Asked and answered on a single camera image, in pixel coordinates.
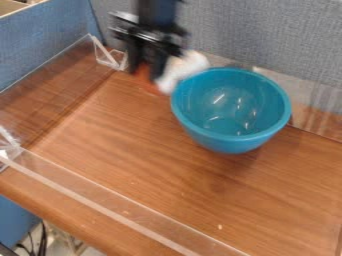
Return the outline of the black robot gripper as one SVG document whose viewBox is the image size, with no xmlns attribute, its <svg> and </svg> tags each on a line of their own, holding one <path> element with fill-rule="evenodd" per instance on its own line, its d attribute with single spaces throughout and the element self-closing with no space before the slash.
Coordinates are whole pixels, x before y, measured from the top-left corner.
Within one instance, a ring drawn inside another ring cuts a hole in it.
<svg viewBox="0 0 342 256">
<path fill-rule="evenodd" d="M 109 27 L 119 40 L 129 40 L 129 72 L 134 74 L 143 61 L 143 42 L 151 44 L 150 80 L 165 73 L 171 56 L 178 56 L 187 44 L 189 32 L 177 23 L 178 5 L 183 0 L 137 0 L 137 13 L 113 13 Z"/>
</svg>

